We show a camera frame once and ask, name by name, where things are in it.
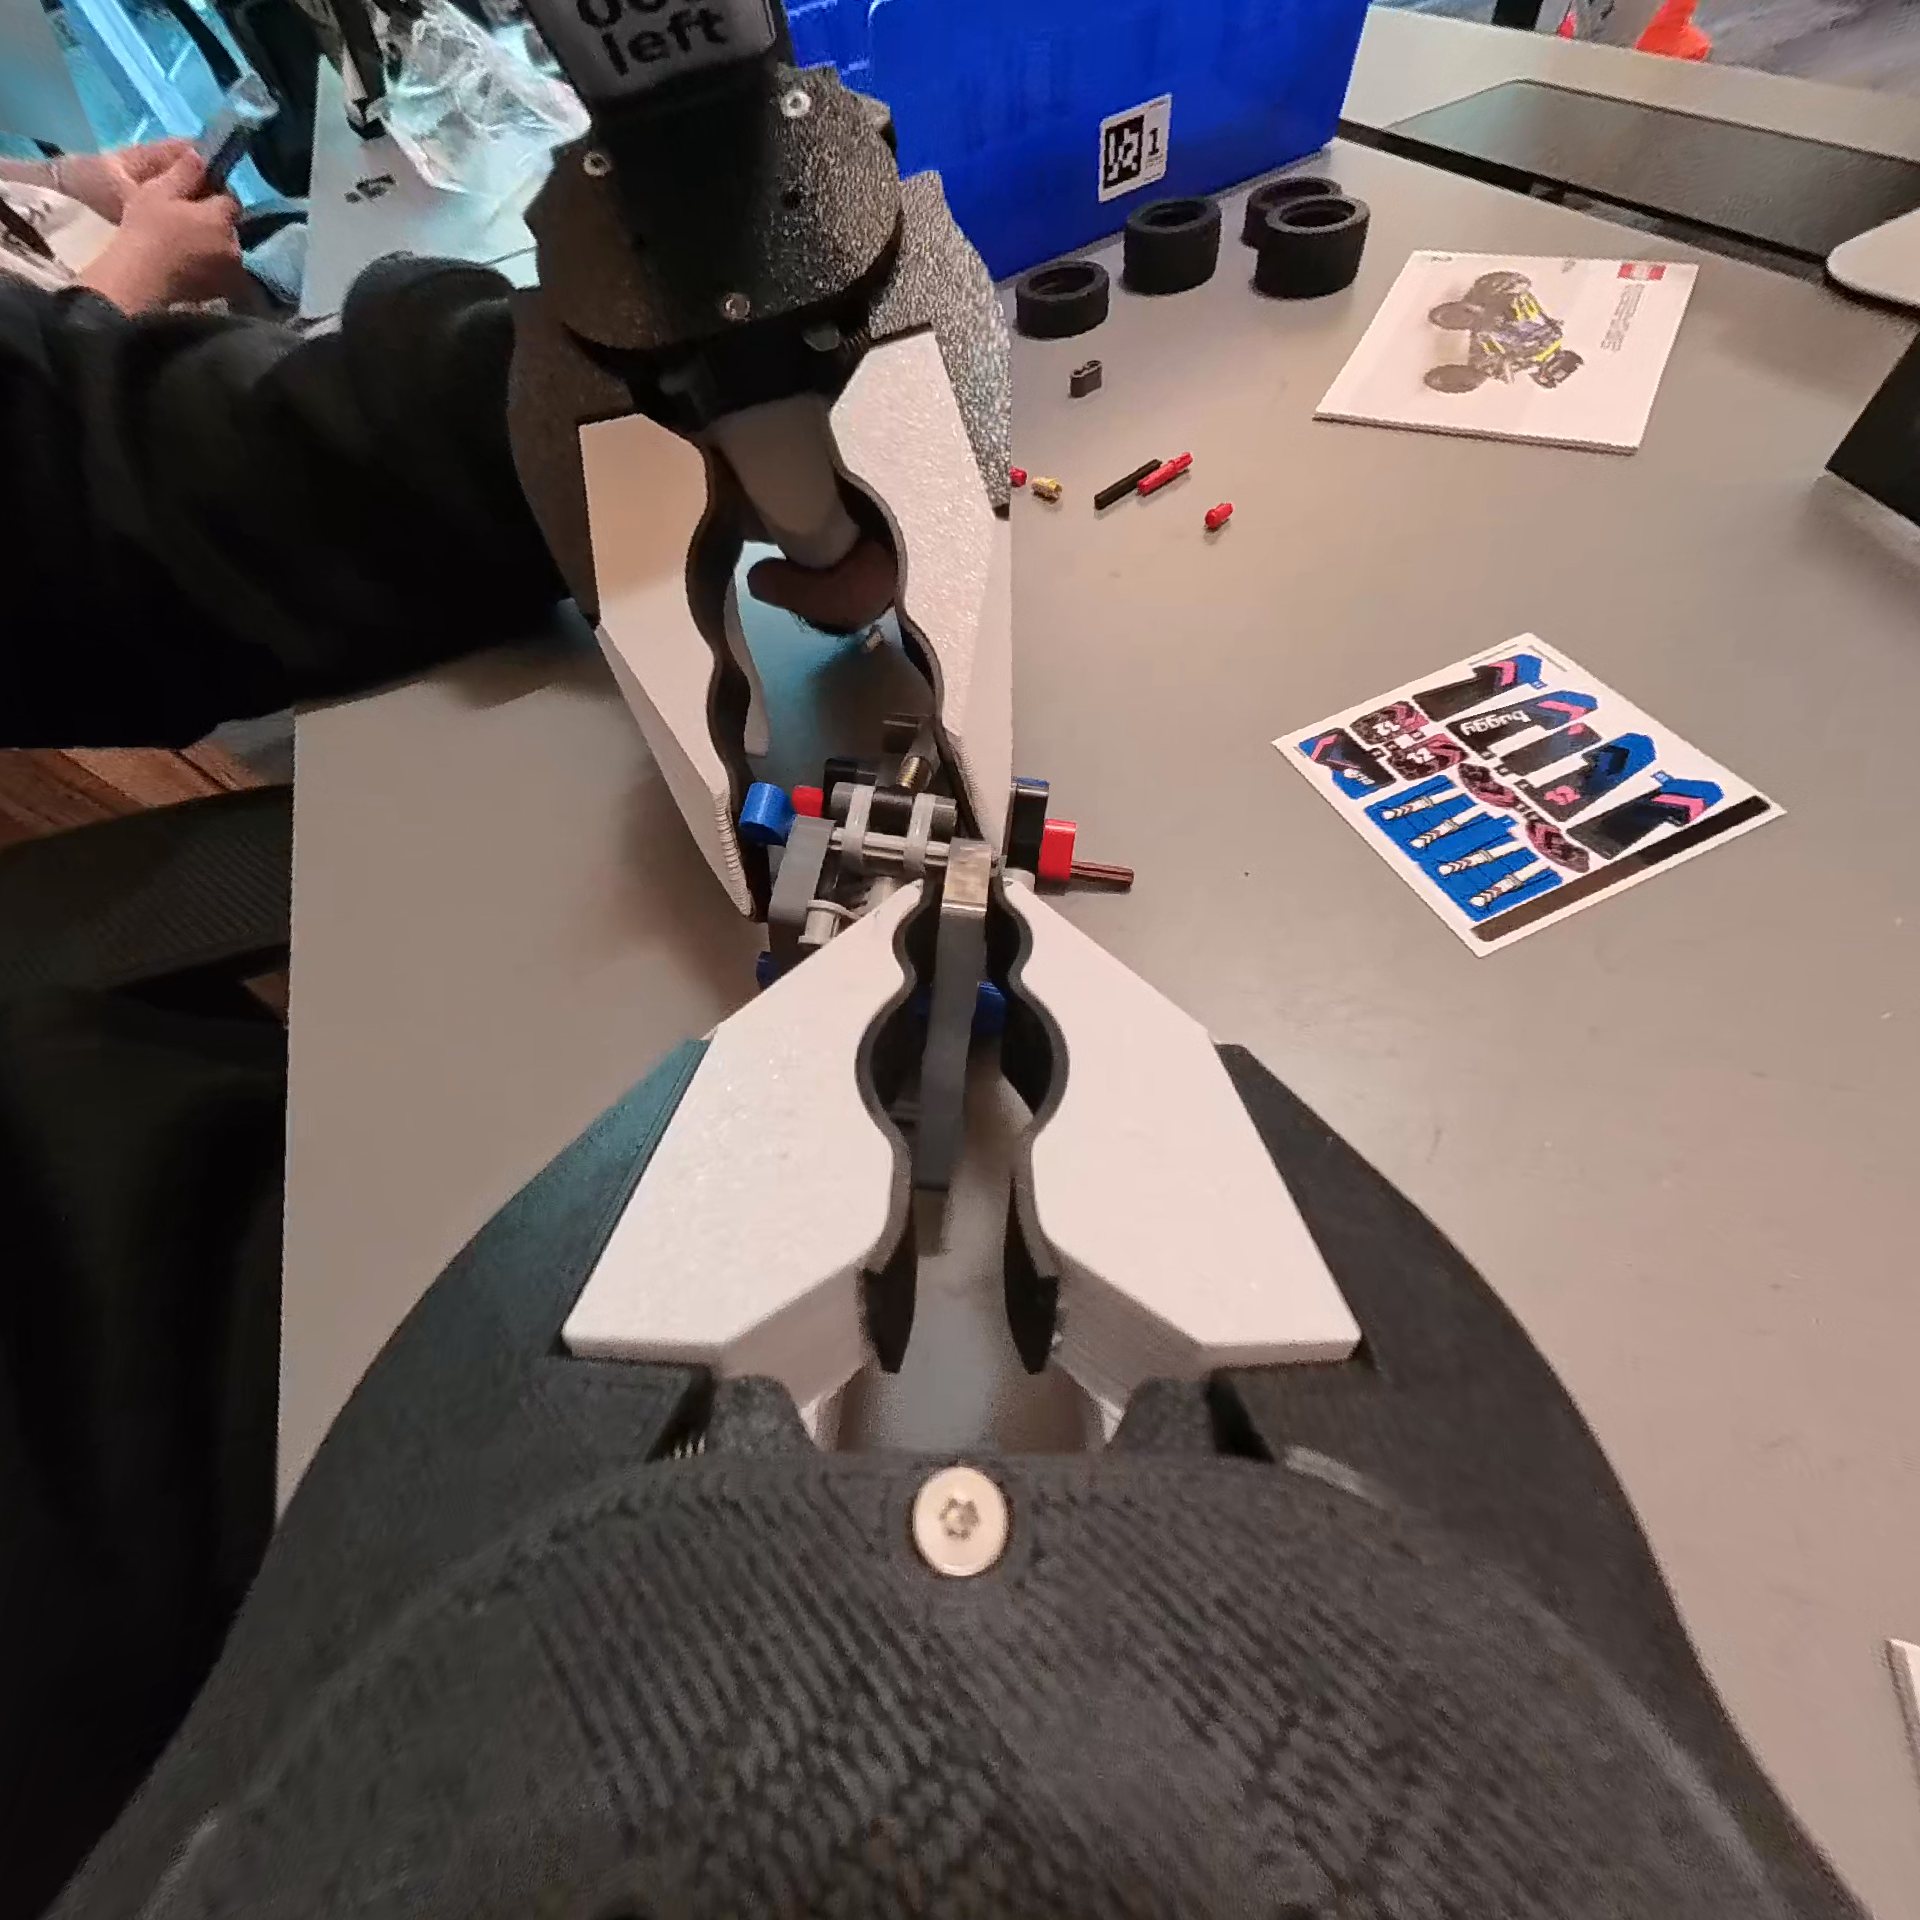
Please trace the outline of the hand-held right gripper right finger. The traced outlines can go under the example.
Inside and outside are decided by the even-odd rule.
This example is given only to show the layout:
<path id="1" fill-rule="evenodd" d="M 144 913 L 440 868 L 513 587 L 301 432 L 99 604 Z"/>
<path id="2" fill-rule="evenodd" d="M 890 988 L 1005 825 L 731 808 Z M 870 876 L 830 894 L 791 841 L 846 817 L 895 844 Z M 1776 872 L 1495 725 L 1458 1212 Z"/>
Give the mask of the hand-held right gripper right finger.
<path id="1" fill-rule="evenodd" d="M 1005 1318 L 1030 1371 L 1212 1378 L 1361 1345 L 1208 1027 L 1030 885 L 996 889 L 990 969 L 1014 1146 Z"/>

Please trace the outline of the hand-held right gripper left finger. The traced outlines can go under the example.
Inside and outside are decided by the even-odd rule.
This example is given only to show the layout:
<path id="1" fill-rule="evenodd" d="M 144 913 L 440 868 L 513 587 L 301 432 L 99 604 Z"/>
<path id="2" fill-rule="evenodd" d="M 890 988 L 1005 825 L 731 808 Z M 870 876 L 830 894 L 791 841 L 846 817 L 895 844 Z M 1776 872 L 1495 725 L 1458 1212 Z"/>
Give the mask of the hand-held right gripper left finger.
<path id="1" fill-rule="evenodd" d="M 906 992 L 924 885 L 830 940 L 708 1035 L 562 1322 L 588 1360 L 714 1378 L 877 1370 L 863 1275 L 903 1223 L 900 1139 L 861 1046 Z"/>

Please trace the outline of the grey blue lego chassis assembly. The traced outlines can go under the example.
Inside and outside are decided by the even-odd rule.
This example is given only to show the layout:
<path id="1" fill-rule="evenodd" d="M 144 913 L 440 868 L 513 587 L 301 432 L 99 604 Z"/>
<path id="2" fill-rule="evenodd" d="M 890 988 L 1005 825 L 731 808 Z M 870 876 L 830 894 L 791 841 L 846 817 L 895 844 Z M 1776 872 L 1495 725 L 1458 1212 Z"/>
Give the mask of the grey blue lego chassis assembly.
<path id="1" fill-rule="evenodd" d="M 751 784 L 735 836 L 771 876 L 766 944 L 756 958 L 756 987 L 771 988 L 903 885 L 941 880 L 960 841 L 960 803 L 933 726 L 887 716 L 877 760 L 830 756 L 821 784 Z M 1134 868 L 1078 847 L 1078 829 L 1050 808 L 1045 780 L 1014 780 L 990 872 L 1045 892 L 1129 892 L 1138 880 Z"/>

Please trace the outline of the dark grey angled lego beam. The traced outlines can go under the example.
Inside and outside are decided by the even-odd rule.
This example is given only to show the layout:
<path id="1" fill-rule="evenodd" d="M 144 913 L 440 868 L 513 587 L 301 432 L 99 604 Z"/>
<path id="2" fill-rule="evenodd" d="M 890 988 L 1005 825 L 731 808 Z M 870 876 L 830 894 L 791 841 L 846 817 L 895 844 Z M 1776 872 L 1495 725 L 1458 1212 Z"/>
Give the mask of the dark grey angled lego beam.
<path id="1" fill-rule="evenodd" d="M 968 836 L 950 841 L 925 975 L 925 1035 L 912 1146 L 920 1255 L 941 1255 L 947 1246 L 947 1193 L 967 1146 L 967 1078 L 979 982 L 985 969 L 990 894 L 994 847 Z"/>

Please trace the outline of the person's left forearm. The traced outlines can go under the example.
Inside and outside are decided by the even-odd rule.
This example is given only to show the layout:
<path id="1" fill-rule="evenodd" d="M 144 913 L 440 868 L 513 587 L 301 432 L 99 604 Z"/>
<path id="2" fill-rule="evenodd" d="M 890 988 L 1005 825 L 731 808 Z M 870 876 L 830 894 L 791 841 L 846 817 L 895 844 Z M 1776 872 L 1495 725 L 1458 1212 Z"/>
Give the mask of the person's left forearm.
<path id="1" fill-rule="evenodd" d="M 176 750 L 532 639 L 513 287 L 388 257 L 328 331 L 2 287 L 2 750 Z"/>

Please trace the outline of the black lego tyre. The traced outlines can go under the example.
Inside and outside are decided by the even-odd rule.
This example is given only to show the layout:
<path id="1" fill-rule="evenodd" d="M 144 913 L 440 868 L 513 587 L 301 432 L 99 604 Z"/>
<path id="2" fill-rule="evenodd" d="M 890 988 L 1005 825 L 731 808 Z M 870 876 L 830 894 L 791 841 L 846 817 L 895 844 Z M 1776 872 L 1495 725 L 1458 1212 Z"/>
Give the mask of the black lego tyre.
<path id="1" fill-rule="evenodd" d="M 1095 257 L 1058 257 L 1014 280 L 1014 318 L 1023 339 L 1071 339 L 1108 326 L 1110 275 Z"/>
<path id="2" fill-rule="evenodd" d="M 1273 176 L 1273 181 L 1262 181 L 1245 200 L 1241 244 L 1251 245 L 1251 252 L 1259 252 L 1262 239 L 1268 239 L 1271 211 L 1280 211 L 1286 205 L 1332 200 L 1332 196 L 1341 196 L 1341 184 L 1329 181 L 1329 176 Z"/>
<path id="3" fill-rule="evenodd" d="M 1348 291 L 1367 226 L 1367 205 L 1341 191 L 1271 205 L 1254 245 L 1254 292 L 1271 301 L 1316 301 Z"/>
<path id="4" fill-rule="evenodd" d="M 1178 296 L 1204 287 L 1221 261 L 1221 205 L 1172 196 L 1143 205 L 1122 226 L 1122 291 Z"/>

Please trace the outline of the closed lego instruction booklet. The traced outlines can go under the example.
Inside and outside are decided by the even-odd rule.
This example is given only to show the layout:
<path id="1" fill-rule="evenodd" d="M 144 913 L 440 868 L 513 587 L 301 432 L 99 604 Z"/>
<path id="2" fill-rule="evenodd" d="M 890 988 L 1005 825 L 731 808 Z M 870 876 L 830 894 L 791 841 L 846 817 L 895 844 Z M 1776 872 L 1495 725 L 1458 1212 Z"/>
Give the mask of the closed lego instruction booklet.
<path id="1" fill-rule="evenodd" d="M 1414 252 L 1314 420 L 1636 454 L 1692 261 Z"/>

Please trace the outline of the person's left hand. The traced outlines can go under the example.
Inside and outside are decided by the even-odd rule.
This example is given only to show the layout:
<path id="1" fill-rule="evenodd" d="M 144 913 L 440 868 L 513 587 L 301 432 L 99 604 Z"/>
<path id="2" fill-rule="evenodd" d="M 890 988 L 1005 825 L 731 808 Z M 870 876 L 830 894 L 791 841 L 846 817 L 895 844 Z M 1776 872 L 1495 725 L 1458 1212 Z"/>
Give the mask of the person's left hand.
<path id="1" fill-rule="evenodd" d="M 857 539 L 837 562 L 804 569 L 786 555 L 751 562 L 756 604 L 786 609 L 821 632 L 861 632 L 895 604 L 895 555 L 880 539 Z"/>

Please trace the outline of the clear plastic bag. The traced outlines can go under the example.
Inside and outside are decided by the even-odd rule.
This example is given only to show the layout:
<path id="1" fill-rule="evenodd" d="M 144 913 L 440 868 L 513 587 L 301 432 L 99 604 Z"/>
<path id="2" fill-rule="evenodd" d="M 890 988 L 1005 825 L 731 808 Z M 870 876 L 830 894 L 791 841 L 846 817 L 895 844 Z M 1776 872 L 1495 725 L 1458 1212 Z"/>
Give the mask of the clear plastic bag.
<path id="1" fill-rule="evenodd" d="M 589 129 L 577 94 L 459 9 L 397 20 L 383 45 L 379 125 L 417 176 L 507 200 Z"/>

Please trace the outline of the blue storage bin white tag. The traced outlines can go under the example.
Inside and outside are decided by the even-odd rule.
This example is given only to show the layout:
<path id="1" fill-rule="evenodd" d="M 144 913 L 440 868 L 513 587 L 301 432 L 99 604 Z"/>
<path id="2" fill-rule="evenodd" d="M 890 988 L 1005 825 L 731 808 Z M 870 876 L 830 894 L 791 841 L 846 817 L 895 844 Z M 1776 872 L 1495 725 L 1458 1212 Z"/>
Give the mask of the blue storage bin white tag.
<path id="1" fill-rule="evenodd" d="M 1338 133 L 1367 3 L 786 3 L 795 52 L 895 121 L 994 278 Z"/>

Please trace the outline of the blue pink sticker sheet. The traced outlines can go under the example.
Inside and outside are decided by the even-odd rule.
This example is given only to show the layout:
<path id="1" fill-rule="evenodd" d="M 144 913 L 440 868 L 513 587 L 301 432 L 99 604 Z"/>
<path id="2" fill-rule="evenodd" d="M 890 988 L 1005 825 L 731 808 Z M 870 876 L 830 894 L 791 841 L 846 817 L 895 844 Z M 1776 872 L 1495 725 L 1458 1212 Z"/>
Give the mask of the blue pink sticker sheet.
<path id="1" fill-rule="evenodd" d="M 1271 750 L 1469 953 L 1783 817 L 1537 632 L 1286 726 Z"/>

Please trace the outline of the black mesh office chair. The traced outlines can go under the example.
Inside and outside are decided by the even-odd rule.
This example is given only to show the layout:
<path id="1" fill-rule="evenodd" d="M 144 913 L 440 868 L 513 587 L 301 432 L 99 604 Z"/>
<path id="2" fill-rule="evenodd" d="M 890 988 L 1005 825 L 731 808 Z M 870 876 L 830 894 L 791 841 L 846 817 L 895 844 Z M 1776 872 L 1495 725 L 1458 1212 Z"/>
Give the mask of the black mesh office chair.
<path id="1" fill-rule="evenodd" d="M 2 847 L 2 1004 L 105 992 L 290 1022 L 293 786 L 249 786 Z"/>

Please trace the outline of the dark flat panel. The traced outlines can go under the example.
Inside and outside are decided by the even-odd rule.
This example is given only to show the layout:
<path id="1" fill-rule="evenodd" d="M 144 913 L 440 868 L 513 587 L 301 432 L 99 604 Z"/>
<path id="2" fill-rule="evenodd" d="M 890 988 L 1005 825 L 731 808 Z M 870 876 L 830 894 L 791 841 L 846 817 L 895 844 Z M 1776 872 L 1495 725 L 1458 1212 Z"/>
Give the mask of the dark flat panel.
<path id="1" fill-rule="evenodd" d="M 1551 188 L 1795 261 L 1825 261 L 1915 211 L 1909 155 L 1551 81 L 1496 81 L 1397 121 L 1345 110 L 1341 133 L 1505 191 Z"/>

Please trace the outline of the orange red object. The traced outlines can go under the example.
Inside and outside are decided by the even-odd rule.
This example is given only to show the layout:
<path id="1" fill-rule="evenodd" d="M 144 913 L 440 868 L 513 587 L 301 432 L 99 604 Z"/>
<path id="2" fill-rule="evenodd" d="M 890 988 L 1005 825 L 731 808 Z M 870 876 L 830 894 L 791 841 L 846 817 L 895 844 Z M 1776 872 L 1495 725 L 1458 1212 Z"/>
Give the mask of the orange red object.
<path id="1" fill-rule="evenodd" d="M 1569 3 L 1555 34 L 1684 61 L 1711 54 L 1711 34 L 1696 22 L 1696 3 Z"/>

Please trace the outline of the grey oval stand foot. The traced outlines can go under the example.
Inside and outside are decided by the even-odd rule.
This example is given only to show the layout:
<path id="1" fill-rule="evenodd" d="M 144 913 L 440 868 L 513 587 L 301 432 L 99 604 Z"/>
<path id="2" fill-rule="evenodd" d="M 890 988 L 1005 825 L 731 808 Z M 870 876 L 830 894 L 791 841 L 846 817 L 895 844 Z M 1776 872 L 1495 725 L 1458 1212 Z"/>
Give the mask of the grey oval stand foot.
<path id="1" fill-rule="evenodd" d="M 1823 269 L 1840 292 L 1915 318 L 1915 231 L 1920 209 L 1838 244 Z"/>

